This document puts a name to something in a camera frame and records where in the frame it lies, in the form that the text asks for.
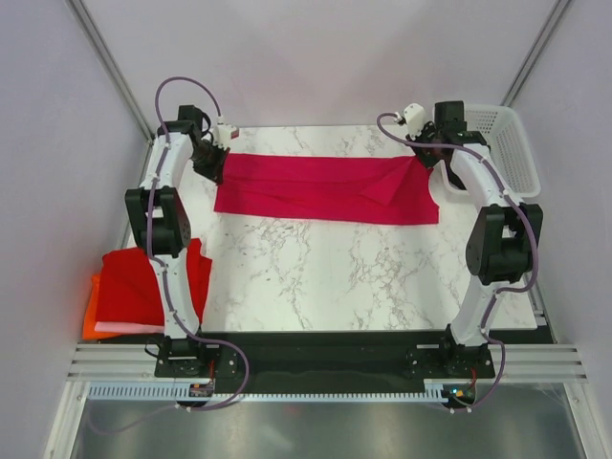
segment plastic basket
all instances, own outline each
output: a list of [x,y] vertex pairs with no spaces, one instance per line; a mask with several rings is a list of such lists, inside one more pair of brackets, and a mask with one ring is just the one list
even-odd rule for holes
[[[491,159],[510,188],[522,198],[534,198],[540,185],[525,129],[512,108],[497,105],[465,105],[468,129],[480,131],[491,148]],[[448,182],[442,167],[445,187],[453,194],[468,194]]]

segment white table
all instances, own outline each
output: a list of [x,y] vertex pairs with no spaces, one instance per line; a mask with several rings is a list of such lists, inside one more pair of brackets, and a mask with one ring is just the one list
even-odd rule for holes
[[[242,129],[232,151],[394,157],[412,152],[374,126]],[[213,260],[209,331],[443,329],[470,274],[465,247],[476,211],[452,202],[439,171],[430,191],[438,225],[389,227],[213,212],[216,186],[188,164],[179,192],[193,237]],[[535,328],[527,295],[507,294],[493,328]]]

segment shiny floor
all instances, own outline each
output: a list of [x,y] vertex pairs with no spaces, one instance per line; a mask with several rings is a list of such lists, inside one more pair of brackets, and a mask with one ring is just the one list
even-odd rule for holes
[[[86,409],[98,427],[111,429],[161,405],[88,402]],[[471,414],[373,403],[256,402],[190,414],[172,409],[111,436],[81,426],[73,453],[73,459],[584,457],[561,387],[509,386]]]

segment pink fabric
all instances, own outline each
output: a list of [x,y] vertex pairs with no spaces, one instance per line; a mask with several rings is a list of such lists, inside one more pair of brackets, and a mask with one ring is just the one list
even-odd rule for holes
[[163,326],[160,325],[145,325],[143,323],[130,322],[96,322],[94,330],[97,332],[123,333],[125,335],[164,332]]
[[414,157],[318,158],[231,153],[217,212],[381,225],[438,223]]

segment wall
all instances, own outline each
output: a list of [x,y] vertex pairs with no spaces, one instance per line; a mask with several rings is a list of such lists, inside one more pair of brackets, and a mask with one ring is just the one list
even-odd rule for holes
[[0,457],[35,458],[144,143],[61,0],[4,0],[0,43]]
[[612,427],[612,3],[574,2],[516,101],[542,183],[541,284]]
[[[499,103],[554,0],[84,0],[157,126],[195,77],[240,126],[374,124],[416,101]],[[211,105],[198,88],[178,103]]]

